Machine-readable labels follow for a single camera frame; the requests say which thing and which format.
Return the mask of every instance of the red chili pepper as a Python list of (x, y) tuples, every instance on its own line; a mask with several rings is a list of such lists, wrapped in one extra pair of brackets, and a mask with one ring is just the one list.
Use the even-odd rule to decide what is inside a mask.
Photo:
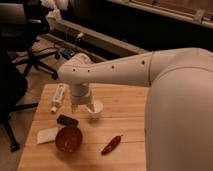
[(117, 145), (121, 142), (121, 136), (116, 136), (114, 137), (108, 144), (106, 147), (104, 147), (104, 149), (101, 151), (102, 155), (108, 154), (109, 152), (111, 152), (115, 147), (117, 147)]

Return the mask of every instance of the desk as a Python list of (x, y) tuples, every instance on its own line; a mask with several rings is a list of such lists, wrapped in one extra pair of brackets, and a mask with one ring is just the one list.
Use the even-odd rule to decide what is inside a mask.
[[(18, 171), (145, 171), (144, 107), (148, 88), (91, 84), (95, 99), (104, 104), (101, 119), (89, 120), (85, 106), (71, 114), (69, 90), (57, 114), (50, 113), (50, 102), (57, 84), (44, 87), (18, 166)], [(39, 130), (59, 126), (60, 113), (79, 120), (83, 143), (73, 154), (58, 151), (55, 143), (36, 145)], [(100, 154), (117, 135), (119, 146), (106, 156)]]

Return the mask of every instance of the black office chair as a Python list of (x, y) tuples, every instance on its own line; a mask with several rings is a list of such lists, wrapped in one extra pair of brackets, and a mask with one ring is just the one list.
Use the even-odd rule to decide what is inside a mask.
[(9, 123), (10, 113), (13, 111), (36, 107), (38, 103), (16, 106), (16, 104), (20, 101), (20, 99), (27, 91), (27, 80), (11, 62), (1, 42), (0, 78), (0, 122), (4, 125), (5, 130), (10, 139), (10, 150), (14, 152), (17, 151), (20, 146), (16, 141), (16, 138)]
[[(52, 78), (57, 79), (57, 71), (40, 61), (52, 55), (54, 55), (56, 59), (59, 59), (60, 55), (57, 50), (41, 55), (35, 55), (32, 50), (33, 44), (38, 41), (37, 37), (49, 33), (50, 30), (50, 26), (42, 12), (40, 0), (33, 0), (33, 2), (30, 0), (28, 3), (23, 3), (24, 13), (20, 11), (20, 5), (16, 4), (15, 6), (14, 3), (8, 4), (8, 1), (5, 2), (7, 3), (0, 3), (0, 18), (3, 18), (5, 21), (5, 23), (0, 24), (0, 27), (7, 28), (4, 29), (2, 33), (5, 47), (8, 51), (27, 51), (28, 53), (27, 59), (15, 62), (15, 65), (27, 64), (23, 72), (24, 76), (27, 76), (32, 66), (34, 66), (36, 69), (42, 67), (50, 71)], [(21, 20), (21, 17), (25, 20), (25, 23), (17, 24), (16, 22), (19, 22), (17, 20)]]

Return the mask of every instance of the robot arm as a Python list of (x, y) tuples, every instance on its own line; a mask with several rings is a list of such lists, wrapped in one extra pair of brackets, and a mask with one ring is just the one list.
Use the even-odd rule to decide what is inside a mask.
[(150, 52), (101, 63), (92, 63), (86, 54), (79, 53), (64, 63), (58, 74), (70, 86), (73, 108), (80, 104), (91, 106), (89, 83), (149, 87), (173, 58), (184, 51), (189, 49)]
[(90, 82), (151, 86), (145, 109), (147, 171), (213, 170), (212, 52), (166, 50), (98, 64), (77, 54), (61, 66), (59, 77), (70, 85), (76, 105), (92, 102)]

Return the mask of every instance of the brown bowl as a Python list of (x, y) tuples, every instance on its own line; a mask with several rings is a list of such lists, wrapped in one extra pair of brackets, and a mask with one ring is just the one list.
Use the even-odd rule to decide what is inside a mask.
[(56, 147), (63, 152), (74, 152), (82, 143), (82, 133), (78, 127), (66, 126), (56, 135)]

